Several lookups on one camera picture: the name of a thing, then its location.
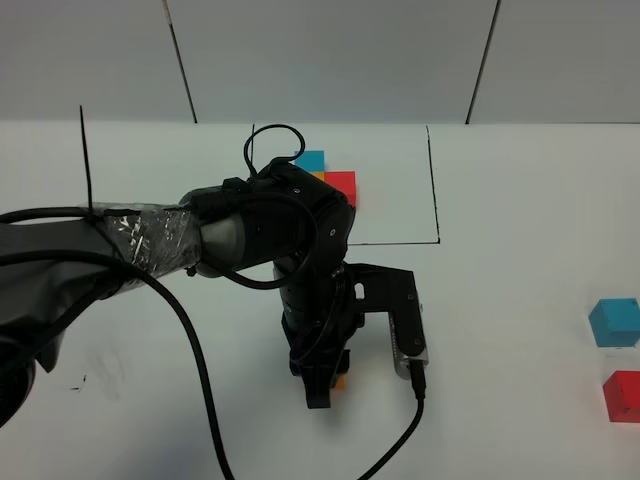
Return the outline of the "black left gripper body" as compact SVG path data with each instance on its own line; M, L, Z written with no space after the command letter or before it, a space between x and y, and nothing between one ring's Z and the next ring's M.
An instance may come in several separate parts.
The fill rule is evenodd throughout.
M280 290L294 375L331 364L335 380L346 375L350 365L346 343L364 326L364 314L356 309L355 285L353 266L343 263L328 275L314 269Z

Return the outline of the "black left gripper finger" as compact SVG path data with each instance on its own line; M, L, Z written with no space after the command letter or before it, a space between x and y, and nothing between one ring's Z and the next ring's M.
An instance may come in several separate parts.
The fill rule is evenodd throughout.
M350 350L320 352L306 360L299 368L309 409L331 407L331 390L350 367Z

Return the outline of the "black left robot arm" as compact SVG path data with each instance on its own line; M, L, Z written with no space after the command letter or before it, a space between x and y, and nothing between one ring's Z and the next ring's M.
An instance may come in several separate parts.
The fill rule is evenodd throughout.
M52 370L63 334L89 306L177 271L278 290L290 364L312 408L348 366L344 258L356 210L326 180L274 159L247 179L175 205L46 207L1 218L1 417Z

